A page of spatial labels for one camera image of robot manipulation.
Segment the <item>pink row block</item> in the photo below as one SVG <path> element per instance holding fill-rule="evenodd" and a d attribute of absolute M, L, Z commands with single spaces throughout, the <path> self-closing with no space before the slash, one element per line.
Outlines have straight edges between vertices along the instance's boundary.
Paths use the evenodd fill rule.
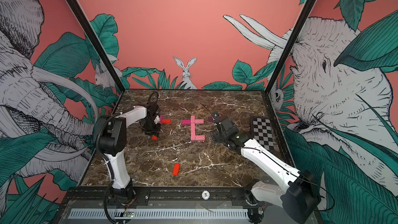
<path fill-rule="evenodd" d="M 195 140 L 196 141 L 205 141 L 205 136 L 204 135 L 196 135 Z"/>
<path fill-rule="evenodd" d="M 191 132 L 191 140 L 195 141 L 196 140 L 196 133 L 193 131 Z"/>
<path fill-rule="evenodd" d="M 191 128 L 191 133 L 195 133 L 195 124 L 194 123 L 192 123 L 190 125 L 190 128 Z"/>

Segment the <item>pink block top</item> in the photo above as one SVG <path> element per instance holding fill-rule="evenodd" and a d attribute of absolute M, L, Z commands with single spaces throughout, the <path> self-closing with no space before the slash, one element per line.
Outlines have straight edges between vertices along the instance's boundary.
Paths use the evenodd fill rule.
<path fill-rule="evenodd" d="M 195 124 L 203 124 L 204 123 L 204 119 L 196 119 L 195 120 Z"/>

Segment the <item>red row block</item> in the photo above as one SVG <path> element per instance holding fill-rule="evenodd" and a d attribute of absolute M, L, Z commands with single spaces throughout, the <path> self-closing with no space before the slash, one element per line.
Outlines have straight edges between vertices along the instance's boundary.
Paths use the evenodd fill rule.
<path fill-rule="evenodd" d="M 179 170 L 180 170 L 180 164 L 179 164 L 179 163 L 176 163 L 176 164 L 174 165 L 172 174 L 175 175 L 175 176 L 177 176 L 177 175 L 179 174 Z"/>

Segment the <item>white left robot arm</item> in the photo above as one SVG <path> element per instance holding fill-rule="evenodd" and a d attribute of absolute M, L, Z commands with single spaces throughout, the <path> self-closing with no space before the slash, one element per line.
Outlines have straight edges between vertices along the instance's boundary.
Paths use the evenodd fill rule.
<path fill-rule="evenodd" d="M 124 149 L 127 144 L 127 127 L 140 123 L 142 131 L 158 137 L 161 130 L 160 108 L 157 102 L 135 105 L 125 113 L 104 115 L 94 126 L 95 147 L 102 156 L 110 176 L 110 193 L 131 203 L 136 198 L 133 183 L 127 172 Z"/>

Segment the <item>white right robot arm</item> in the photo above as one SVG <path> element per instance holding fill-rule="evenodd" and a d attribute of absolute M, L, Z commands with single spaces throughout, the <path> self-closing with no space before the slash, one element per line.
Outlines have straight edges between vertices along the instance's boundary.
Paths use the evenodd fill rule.
<path fill-rule="evenodd" d="M 254 199 L 280 206 L 296 223 L 304 224 L 321 202 L 315 176 L 277 158 L 246 131 L 239 130 L 227 116 L 213 113 L 211 117 L 216 127 L 210 133 L 213 141 L 250 160 L 277 183 L 277 186 L 255 183 L 250 189 Z"/>

